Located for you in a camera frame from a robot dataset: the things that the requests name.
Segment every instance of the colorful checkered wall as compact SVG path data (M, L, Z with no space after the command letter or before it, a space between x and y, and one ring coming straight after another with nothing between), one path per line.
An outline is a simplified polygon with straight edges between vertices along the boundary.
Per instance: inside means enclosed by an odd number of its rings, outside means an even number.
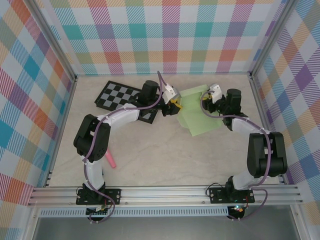
M27 222L71 85L23 0L0 0L0 240L17 239Z
M271 128L282 132L287 177L320 238L320 1L300 0L272 47L257 85Z
M86 75L247 72L285 1L37 0Z

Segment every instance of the pink marker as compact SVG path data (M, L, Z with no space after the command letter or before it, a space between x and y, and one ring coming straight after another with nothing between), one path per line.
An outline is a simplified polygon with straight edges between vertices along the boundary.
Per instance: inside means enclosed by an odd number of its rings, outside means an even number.
M105 157L106 157L106 159L108 160L110 166L114 169L117 165L116 165L115 160L114 160L114 158L112 157L109 149L106 150Z

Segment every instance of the purple cable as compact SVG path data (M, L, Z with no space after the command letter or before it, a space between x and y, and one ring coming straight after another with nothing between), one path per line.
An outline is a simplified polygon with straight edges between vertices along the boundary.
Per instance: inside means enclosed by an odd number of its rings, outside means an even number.
M114 213L115 208L116 208L115 201L114 201L111 197L109 197L109 196L103 194L102 192L98 191L97 189L95 189L94 186L92 186L92 184L91 184L91 183L89 182L89 180L88 180L86 163L87 163L88 158L89 158L89 156L91 155L91 153L92 153L92 151L93 151L93 149L94 149L94 146L95 146L95 143L96 143L96 139L97 139L98 130L99 130L101 124L103 123L103 121L106 120L108 117L110 117L111 115L113 115L113 114L115 114L115 113L118 113L118 112L120 112L120 111L126 111L126 110L146 110L146 109L151 109L151 108L153 108L154 106L156 106L156 105L160 102L161 97L162 97L162 89L163 89L162 83L165 84L165 85L167 85L166 82L164 81L164 79L162 78L162 76L161 76L161 74L160 74L159 71L157 72L157 74L158 74L158 78L159 78L159 85L160 85L160 91L159 91L159 92L160 92L160 93L159 93L159 97L158 97L158 99L155 101L155 103L151 104L150 106L143 106L143 107L128 107L128 108L123 108L123 107L122 107L122 108L118 108L118 109L116 109L116 110L108 113L106 116L104 116L104 117L99 121L99 123L97 124L97 126L96 126L96 128L95 128L95 131L94 131L94 135L93 135L93 139L92 139L92 143L91 143L89 152L87 153L87 155L86 155L86 156L84 157L84 159L82 160L83 163L84 163L84 177L85 177L85 179L87 180L88 185L90 186L90 188L91 188L93 191L95 191L96 193L100 194L101 196L109 199L109 200L112 202L113 208L112 208L112 211L110 212L110 214L109 214L108 216L104 217L104 218L103 218L102 220L100 220L100 221L93 221L93 220L91 219L91 215L90 215L90 216L89 216L89 219L90 219L91 223L96 223L96 224L98 224L98 223L102 223L102 222L106 221L108 218L111 217L111 215Z
M206 94L210 94L210 93L214 93L215 91L206 91L204 94L202 94L201 96L201 101L200 101L200 106L201 106L201 109L203 111L203 113L205 115L207 115L208 117L210 118L213 118L213 119L223 119L223 118L236 118L236 119L240 119L240 120L243 120L245 122L248 122L250 125L252 125L253 127L255 127L256 129L258 129L260 132L263 133L263 135L265 136L266 138L266 145L267 145L267 148L268 148L268 156L267 156L267 160L266 160L266 168L265 168L265 173L263 175L263 178L261 179L260 182L258 183L255 183L255 184L251 184L249 185L248 187L251 188L251 187L257 187L257 186L260 186L261 184L263 184L268 176L268 173L269 173L269 169L270 169L270 164L271 164L271 143L270 143L270 139L268 137L268 134L266 133L266 131L264 129L262 129L261 127L259 127L257 124L255 124L254 122L252 122L251 120L245 118L245 117L242 117L242 116L237 116L237 115L222 115L222 116L212 116L210 115L209 113L206 112L206 110L204 109L203 107L203 99L204 99L204 96Z

